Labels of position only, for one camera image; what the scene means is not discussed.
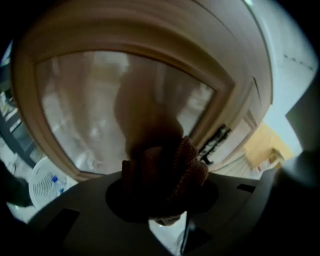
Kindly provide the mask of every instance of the wall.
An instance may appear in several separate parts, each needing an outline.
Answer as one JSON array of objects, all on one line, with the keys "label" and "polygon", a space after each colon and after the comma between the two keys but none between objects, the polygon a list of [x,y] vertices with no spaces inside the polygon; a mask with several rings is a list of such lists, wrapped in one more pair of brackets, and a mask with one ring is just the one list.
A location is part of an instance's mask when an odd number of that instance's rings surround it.
[{"label": "wall", "polygon": [[272,69],[273,103],[263,121],[298,155],[302,147],[285,115],[310,85],[318,58],[299,26],[278,3],[245,2],[264,35]]}]

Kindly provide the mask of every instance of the brown object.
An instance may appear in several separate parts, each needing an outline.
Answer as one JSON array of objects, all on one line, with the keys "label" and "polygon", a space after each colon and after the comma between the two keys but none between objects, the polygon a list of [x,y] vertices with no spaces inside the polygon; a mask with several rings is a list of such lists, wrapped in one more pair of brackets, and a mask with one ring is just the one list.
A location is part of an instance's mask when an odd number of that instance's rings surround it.
[{"label": "brown object", "polygon": [[136,160],[122,162],[122,185],[130,201],[149,218],[172,224],[188,210],[188,203],[208,177],[197,150],[186,136],[177,145],[145,150]]}]

